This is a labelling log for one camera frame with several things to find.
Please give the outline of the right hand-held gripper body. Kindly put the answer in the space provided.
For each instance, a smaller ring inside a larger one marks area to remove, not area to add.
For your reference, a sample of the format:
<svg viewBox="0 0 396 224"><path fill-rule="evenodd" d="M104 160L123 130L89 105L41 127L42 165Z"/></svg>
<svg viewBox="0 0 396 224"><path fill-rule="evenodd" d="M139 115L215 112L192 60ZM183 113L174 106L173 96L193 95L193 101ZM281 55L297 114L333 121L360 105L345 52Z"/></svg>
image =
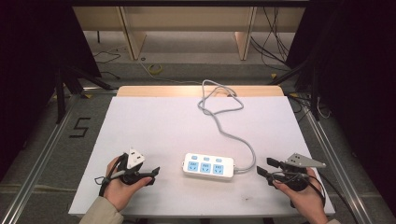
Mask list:
<svg viewBox="0 0 396 224"><path fill-rule="evenodd" d="M304 155L294 153L285 161L279 163L286 184L294 191L302 191L308 186L309 176L307 175L307 168L325 168L326 164L321 161L308 158Z"/></svg>

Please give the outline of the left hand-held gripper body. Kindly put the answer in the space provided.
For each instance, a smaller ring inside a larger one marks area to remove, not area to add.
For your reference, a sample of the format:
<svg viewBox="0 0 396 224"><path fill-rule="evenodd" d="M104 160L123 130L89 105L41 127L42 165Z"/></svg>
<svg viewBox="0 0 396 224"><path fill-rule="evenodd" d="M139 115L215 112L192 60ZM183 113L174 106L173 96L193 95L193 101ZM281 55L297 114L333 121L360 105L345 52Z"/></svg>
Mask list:
<svg viewBox="0 0 396 224"><path fill-rule="evenodd" d="M128 153L123 153L117 167L118 172L123 171L120 180L126 185L132 185L143 178L139 170L144 161L145 157L135 149L131 148Z"/></svg>

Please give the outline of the person's right hand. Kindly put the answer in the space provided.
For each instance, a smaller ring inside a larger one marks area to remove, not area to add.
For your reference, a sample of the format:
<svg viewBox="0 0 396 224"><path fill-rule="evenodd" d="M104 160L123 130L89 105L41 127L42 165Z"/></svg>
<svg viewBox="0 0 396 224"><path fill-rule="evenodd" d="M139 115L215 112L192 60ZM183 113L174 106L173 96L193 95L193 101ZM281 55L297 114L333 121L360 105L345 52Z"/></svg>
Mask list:
<svg viewBox="0 0 396 224"><path fill-rule="evenodd" d="M324 205L321 199L322 187L316 180L315 172L311 168L307 168L306 171L312 186L302 191L294 191L286 184L274 181L274 185L291 199L295 208L303 217L305 217L309 211L315 209L322 209L324 211Z"/></svg>

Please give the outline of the person's left hand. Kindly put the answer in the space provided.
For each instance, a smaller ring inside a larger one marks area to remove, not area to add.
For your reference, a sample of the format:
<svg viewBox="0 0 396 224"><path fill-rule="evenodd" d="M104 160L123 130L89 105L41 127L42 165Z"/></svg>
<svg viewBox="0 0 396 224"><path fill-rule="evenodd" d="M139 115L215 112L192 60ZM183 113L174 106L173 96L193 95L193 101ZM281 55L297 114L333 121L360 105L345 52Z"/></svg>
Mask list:
<svg viewBox="0 0 396 224"><path fill-rule="evenodd" d="M116 178L109 182L103 197L108 199L118 211L121 211L128 205L133 195L146 186L148 181L150 181L150 177L142 178L132 185L125 185Z"/></svg>

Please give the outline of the white power strip blue sockets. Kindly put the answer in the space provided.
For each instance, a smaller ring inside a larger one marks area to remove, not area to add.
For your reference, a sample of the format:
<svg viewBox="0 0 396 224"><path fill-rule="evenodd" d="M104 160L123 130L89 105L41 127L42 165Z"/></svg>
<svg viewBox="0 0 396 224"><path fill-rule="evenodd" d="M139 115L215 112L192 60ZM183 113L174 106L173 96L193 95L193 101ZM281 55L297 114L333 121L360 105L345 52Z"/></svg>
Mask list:
<svg viewBox="0 0 396 224"><path fill-rule="evenodd" d="M182 170L185 175L228 180L233 178L234 160L228 157L187 153Z"/></svg>

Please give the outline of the black metal stand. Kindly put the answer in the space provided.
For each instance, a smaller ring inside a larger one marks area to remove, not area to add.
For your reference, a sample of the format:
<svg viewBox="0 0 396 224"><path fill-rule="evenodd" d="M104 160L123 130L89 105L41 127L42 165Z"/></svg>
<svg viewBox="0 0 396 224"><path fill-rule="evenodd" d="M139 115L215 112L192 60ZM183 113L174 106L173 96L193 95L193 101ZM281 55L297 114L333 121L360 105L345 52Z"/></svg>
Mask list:
<svg viewBox="0 0 396 224"><path fill-rule="evenodd" d="M69 89L69 91L74 95L81 95L83 93L83 87L78 81L80 78L86 79L104 90L113 90L113 88L109 84L106 84L104 81L99 80L97 77L89 75L87 72L79 68L76 68L74 66L61 67L55 74L55 90L58 107L58 117L56 121L57 124L62 121L66 112L64 87Z"/></svg>
<svg viewBox="0 0 396 224"><path fill-rule="evenodd" d="M278 77L270 82L270 85L278 85L295 75L300 75L296 81L295 88L300 89L303 86L304 81L309 81L308 86L310 87L310 108L311 113L316 121L319 121L319 109L318 109L318 69L310 61L305 60L300 65L291 69L285 75Z"/></svg>

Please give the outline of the black curtain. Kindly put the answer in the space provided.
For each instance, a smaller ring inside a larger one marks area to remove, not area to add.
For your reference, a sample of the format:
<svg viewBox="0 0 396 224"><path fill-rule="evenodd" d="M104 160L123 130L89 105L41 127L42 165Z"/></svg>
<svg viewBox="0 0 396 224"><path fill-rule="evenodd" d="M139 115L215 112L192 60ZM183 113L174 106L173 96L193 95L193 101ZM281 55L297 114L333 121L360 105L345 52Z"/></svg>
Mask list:
<svg viewBox="0 0 396 224"><path fill-rule="evenodd" d="M0 181L67 66L101 76L72 7L0 1Z"/></svg>
<svg viewBox="0 0 396 224"><path fill-rule="evenodd" d="M396 216L396 0L308 0L287 59L318 92Z"/></svg>

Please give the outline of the beige wooden desk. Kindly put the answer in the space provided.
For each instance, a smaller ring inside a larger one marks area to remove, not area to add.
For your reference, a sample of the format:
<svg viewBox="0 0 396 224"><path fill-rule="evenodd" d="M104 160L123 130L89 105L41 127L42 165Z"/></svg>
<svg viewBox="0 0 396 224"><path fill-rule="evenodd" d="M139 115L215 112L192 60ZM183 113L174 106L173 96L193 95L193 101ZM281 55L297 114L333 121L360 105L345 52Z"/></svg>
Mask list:
<svg viewBox="0 0 396 224"><path fill-rule="evenodd" d="M253 32L298 30L303 7L75 7L84 31L122 31L130 57L139 57L150 31L233 32L239 57L248 57Z"/></svg>

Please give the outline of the aluminium floor rail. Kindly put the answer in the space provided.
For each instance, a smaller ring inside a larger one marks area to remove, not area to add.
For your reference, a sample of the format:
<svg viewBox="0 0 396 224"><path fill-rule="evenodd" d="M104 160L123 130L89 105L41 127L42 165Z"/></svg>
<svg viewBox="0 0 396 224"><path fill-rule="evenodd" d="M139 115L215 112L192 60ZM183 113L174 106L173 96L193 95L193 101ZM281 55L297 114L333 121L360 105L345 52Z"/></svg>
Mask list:
<svg viewBox="0 0 396 224"><path fill-rule="evenodd" d="M341 190L344 192L347 204L350 207L352 214L355 216L359 224L374 224L368 214L363 200L353 186L351 179L348 177L346 169L337 157L323 127L318 121L316 121L315 117L307 108L304 109L304 112L306 113L307 120L320 143L329 165L332 167L332 171L337 182L340 185Z"/></svg>
<svg viewBox="0 0 396 224"><path fill-rule="evenodd" d="M32 169L28 172L25 180L20 186L15 187L15 197L10 202L5 215L0 219L0 224L16 224L20 218L23 209L25 208L27 202L29 201L31 195L33 194L36 184L42 175L51 154L53 153L56 145L61 138L61 135L70 119L70 114L72 113L76 103L79 101L79 95L72 95L66 102L66 110L64 116L55 124L54 128L51 130L49 138L46 144L40 150L40 154L35 160Z"/></svg>

